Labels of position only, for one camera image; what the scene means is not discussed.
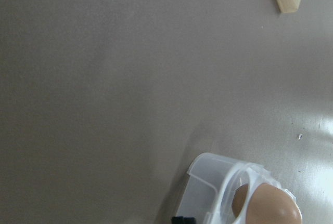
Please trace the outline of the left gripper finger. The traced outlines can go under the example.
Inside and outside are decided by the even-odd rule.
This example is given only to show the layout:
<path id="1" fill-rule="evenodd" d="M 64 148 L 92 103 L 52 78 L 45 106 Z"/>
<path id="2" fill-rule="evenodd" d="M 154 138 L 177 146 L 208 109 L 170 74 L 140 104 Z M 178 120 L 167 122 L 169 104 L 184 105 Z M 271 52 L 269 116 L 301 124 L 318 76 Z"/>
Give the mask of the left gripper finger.
<path id="1" fill-rule="evenodd" d="M 194 217 L 174 216 L 171 219 L 171 224 L 196 224 Z"/>

